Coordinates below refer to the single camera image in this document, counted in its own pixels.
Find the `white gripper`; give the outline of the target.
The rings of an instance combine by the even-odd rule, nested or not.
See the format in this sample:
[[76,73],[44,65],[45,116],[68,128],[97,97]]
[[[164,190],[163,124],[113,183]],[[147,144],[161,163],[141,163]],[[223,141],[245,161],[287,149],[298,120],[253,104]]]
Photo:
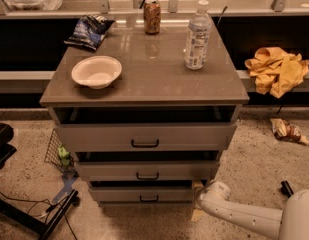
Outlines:
[[194,188],[194,208],[192,209],[190,220],[192,222],[197,222],[203,214],[203,211],[201,210],[201,202],[206,194],[206,191],[201,181],[192,181],[192,187]]

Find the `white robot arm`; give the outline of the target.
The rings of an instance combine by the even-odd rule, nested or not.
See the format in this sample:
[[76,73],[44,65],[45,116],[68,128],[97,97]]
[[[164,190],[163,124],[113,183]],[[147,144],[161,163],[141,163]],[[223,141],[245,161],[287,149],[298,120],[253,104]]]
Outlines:
[[293,193],[282,210],[231,202],[230,188],[219,181],[195,181],[192,190],[192,221],[205,212],[270,240],[309,240],[309,189]]

